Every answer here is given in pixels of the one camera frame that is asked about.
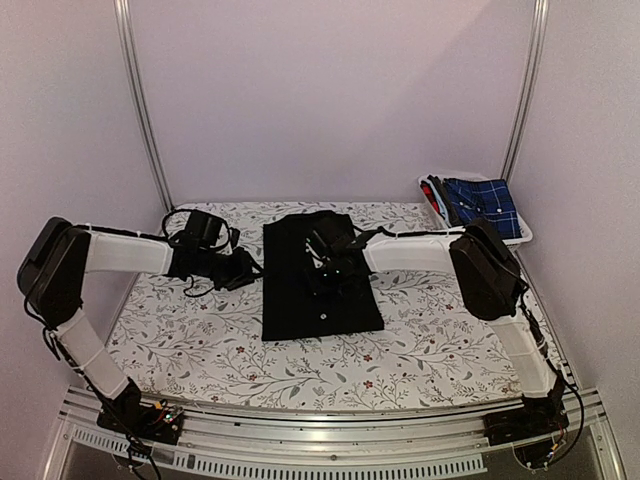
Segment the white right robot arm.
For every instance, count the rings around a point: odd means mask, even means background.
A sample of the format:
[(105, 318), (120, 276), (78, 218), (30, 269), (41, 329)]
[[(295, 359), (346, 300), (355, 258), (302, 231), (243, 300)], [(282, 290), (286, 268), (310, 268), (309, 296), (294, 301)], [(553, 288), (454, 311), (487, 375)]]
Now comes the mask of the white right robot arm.
[(524, 407), (517, 427), (524, 435), (537, 436), (554, 422), (564, 378), (551, 363), (548, 343), (525, 304), (529, 285), (519, 263), (487, 220), (476, 219), (461, 231), (447, 233), (348, 229), (326, 218), (305, 234), (304, 245), (312, 262), (314, 293), (337, 291), (377, 272), (453, 274), (464, 307), (491, 326), (519, 377)]

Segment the blue plaid shirt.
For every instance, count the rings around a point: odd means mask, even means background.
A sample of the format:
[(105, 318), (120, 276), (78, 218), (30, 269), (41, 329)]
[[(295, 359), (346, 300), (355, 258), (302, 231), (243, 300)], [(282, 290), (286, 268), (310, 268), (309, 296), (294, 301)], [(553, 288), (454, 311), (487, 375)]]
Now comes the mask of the blue plaid shirt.
[(502, 239), (521, 237), (517, 208), (504, 180), (469, 181), (445, 178), (443, 186), (463, 225), (483, 218)]

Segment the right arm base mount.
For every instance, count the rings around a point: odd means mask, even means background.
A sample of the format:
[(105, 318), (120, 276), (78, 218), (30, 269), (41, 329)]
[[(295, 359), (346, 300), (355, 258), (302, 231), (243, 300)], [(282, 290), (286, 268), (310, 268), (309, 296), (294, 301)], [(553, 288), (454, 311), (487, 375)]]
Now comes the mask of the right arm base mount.
[(514, 454), (516, 460), (530, 470), (548, 467), (569, 426), (562, 396), (563, 390), (545, 398), (523, 397), (519, 408), (484, 415), (484, 436), (491, 446), (496, 446), (546, 435), (543, 441), (516, 447)]

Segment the floral white tablecloth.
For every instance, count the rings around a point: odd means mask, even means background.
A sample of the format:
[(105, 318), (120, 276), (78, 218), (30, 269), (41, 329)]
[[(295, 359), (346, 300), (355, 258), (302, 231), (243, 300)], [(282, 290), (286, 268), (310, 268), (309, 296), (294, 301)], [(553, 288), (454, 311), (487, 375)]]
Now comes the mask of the floral white tablecloth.
[(291, 410), (399, 410), (520, 396), (495, 333), (464, 308), (454, 277), (372, 279), (380, 332), (263, 342), (262, 286), (214, 292), (138, 278), (107, 347), (139, 388), (162, 397)]

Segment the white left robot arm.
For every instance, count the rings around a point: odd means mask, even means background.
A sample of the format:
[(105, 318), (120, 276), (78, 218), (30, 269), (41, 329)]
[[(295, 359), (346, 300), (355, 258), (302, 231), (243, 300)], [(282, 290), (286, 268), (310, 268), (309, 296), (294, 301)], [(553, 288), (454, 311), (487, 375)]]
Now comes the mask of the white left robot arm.
[(49, 218), (17, 273), (26, 312), (44, 327), (55, 349), (96, 392), (113, 401), (111, 419), (128, 434), (148, 426), (148, 412), (131, 397), (135, 382), (109, 353), (96, 330), (87, 292), (105, 277), (161, 276), (206, 279), (211, 290), (231, 291), (256, 281), (263, 269), (223, 219), (192, 211), (184, 226), (158, 234), (75, 224)]

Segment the left aluminium corner post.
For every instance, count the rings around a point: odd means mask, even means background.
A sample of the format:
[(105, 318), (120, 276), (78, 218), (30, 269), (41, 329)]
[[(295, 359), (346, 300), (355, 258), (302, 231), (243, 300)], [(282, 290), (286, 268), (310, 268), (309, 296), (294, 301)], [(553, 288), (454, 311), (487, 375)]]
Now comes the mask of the left aluminium corner post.
[(161, 204), (163, 209), (168, 212), (174, 208), (174, 202), (159, 153), (144, 91), (143, 78), (135, 43), (130, 2), (127, 0), (115, 0), (114, 10), (122, 57), (142, 144)]

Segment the right aluminium corner post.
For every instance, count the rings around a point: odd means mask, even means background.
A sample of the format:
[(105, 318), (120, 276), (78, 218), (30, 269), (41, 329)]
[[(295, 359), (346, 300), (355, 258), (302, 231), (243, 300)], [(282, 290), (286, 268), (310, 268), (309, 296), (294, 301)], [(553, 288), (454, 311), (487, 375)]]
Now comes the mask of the right aluminium corner post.
[(501, 178), (507, 184), (511, 182), (514, 176), (522, 141), (524, 139), (530, 108), (535, 94), (537, 77), (544, 51), (549, 6), (550, 2), (548, 0), (536, 0), (534, 2), (524, 74), (516, 105), (515, 117), (510, 131), (500, 174)]

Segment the light blue folded shirt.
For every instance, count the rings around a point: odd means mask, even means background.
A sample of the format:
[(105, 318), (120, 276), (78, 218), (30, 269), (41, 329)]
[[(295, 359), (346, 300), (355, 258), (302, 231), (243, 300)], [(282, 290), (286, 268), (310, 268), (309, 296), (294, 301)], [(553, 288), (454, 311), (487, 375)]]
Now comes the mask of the light blue folded shirt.
[(432, 190), (434, 192), (434, 195), (436, 196), (436, 199), (437, 199), (437, 202), (438, 202), (439, 208), (440, 208), (440, 213), (439, 214), (443, 217), (444, 221), (447, 224), (449, 224), (448, 218), (447, 218), (447, 211), (445, 209), (445, 206), (443, 204), (442, 199), (440, 198), (440, 195), (438, 193), (438, 190), (437, 190), (436, 186), (434, 185), (434, 183), (431, 180), (426, 180), (425, 182), (427, 182), (431, 186), (431, 188), (432, 188)]

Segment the white plastic laundry basket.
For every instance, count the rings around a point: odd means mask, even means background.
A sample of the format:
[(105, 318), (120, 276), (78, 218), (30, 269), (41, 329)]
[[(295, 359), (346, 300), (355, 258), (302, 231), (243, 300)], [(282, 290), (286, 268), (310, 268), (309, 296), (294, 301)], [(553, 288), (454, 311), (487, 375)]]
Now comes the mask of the white plastic laundry basket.
[[(434, 178), (438, 177), (442, 183), (443, 180), (445, 178), (456, 178), (456, 177), (441, 177), (441, 176), (437, 176), (434, 174), (429, 174), (426, 176), (421, 176), (418, 178), (417, 183), (418, 183), (418, 187), (423, 195), (424, 201), (427, 205), (427, 214), (430, 215), (432, 217), (432, 222), (436, 225), (436, 229), (438, 230), (444, 230), (444, 231), (461, 231), (464, 227), (466, 227), (467, 225), (462, 225), (462, 226), (458, 226), (458, 227), (451, 227), (449, 224), (447, 224), (443, 217), (439, 214), (436, 213), (433, 208), (431, 207), (431, 205), (429, 204), (428, 200), (426, 199), (425, 195), (423, 194), (421, 188), (420, 188), (420, 182), (421, 181), (426, 181), (426, 180), (431, 180), (434, 183)], [(457, 178), (457, 179), (463, 179), (463, 180), (469, 180), (469, 181), (485, 181), (487, 179), (483, 179), (483, 180), (471, 180), (471, 179), (466, 179), (466, 178)], [(505, 242), (505, 244), (512, 250), (516, 250), (521, 244), (527, 243), (529, 241), (531, 241), (533, 239), (533, 233), (531, 231), (531, 229), (528, 227), (528, 225), (526, 224), (526, 222), (524, 221), (524, 219), (520, 216), (520, 214), (518, 213), (518, 218), (519, 218), (519, 223), (520, 223), (520, 230), (521, 230), (521, 237), (517, 238), (517, 239), (501, 239)]]

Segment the dark grey folded shirt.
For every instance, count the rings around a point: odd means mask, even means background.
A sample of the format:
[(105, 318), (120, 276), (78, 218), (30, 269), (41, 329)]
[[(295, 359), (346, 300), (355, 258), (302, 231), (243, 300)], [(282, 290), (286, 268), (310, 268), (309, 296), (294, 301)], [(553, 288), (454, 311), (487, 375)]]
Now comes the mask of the dark grey folded shirt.
[(447, 218), (448, 218), (449, 225), (451, 227), (462, 226), (463, 223), (457, 211), (455, 210), (454, 205), (452, 204), (442, 181), (438, 177), (434, 178), (434, 185), (436, 186), (438, 193), (440, 195), (440, 198), (442, 199), (445, 209), (447, 211)]

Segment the aluminium corner post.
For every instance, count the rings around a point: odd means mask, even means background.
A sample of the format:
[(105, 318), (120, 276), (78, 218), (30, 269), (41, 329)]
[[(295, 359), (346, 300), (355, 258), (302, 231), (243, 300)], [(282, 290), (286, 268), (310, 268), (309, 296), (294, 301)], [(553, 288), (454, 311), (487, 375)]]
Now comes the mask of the aluminium corner post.
[(130, 2), (127, 0), (115, 0), (114, 10), (122, 57), (142, 144), (161, 204), (163, 209), (168, 212), (174, 208), (174, 202), (159, 153), (144, 91), (143, 78), (135, 43)]
[(500, 174), (501, 178), (507, 184), (511, 182), (514, 176), (522, 141), (524, 139), (530, 108), (535, 94), (537, 77), (544, 51), (549, 6), (550, 2), (548, 0), (536, 0), (534, 2), (524, 74), (516, 105), (515, 117), (510, 131)]

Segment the black long sleeve shirt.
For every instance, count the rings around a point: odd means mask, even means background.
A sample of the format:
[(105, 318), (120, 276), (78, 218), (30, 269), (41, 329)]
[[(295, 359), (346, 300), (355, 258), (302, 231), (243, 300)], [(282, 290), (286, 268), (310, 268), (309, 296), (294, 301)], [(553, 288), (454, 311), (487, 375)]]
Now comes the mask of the black long sleeve shirt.
[[(342, 295), (313, 296), (303, 270), (328, 260), (318, 260), (305, 238), (316, 226), (346, 231), (355, 239), (347, 214), (324, 210), (290, 214), (263, 226), (263, 328), (264, 341), (296, 340), (331, 335), (375, 332), (384, 329), (370, 279), (347, 287)], [(360, 249), (349, 246), (342, 257), (365, 264)]]

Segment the red black plaid shirt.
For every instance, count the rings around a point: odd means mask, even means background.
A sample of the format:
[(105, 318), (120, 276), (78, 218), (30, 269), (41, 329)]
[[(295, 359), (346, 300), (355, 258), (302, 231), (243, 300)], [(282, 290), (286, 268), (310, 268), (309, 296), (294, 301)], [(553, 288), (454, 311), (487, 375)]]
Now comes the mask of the red black plaid shirt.
[(431, 186), (427, 182), (421, 181), (420, 182), (420, 188), (421, 188), (423, 194), (425, 195), (426, 199), (428, 200), (429, 204), (433, 208), (433, 210), (436, 213), (440, 213), (439, 204), (437, 202), (436, 196), (434, 195), (434, 192), (433, 192)]

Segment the aluminium front rail frame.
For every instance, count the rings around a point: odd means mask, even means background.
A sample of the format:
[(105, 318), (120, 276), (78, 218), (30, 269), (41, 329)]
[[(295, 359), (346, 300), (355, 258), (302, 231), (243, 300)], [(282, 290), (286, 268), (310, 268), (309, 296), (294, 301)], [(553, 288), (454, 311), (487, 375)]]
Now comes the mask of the aluminium front rail frame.
[(542, 437), (493, 445), (489, 413), (515, 401), (378, 412), (302, 412), (209, 403), (184, 409), (174, 445), (154, 444), (128, 465), (127, 441), (97, 425), (99, 404), (70, 388), (59, 411), (43, 475), (47, 479), (623, 479), (598, 392), (564, 399), (570, 419), (552, 465), (521, 465)]

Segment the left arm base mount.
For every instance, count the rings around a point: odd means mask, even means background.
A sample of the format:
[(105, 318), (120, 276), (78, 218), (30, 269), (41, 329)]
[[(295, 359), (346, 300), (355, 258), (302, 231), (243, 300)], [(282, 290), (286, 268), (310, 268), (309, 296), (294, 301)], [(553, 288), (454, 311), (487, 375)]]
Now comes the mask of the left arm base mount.
[(129, 384), (115, 399), (95, 392), (101, 402), (97, 425), (103, 429), (167, 445), (177, 445), (184, 424), (184, 409), (165, 399), (141, 402), (141, 392)]

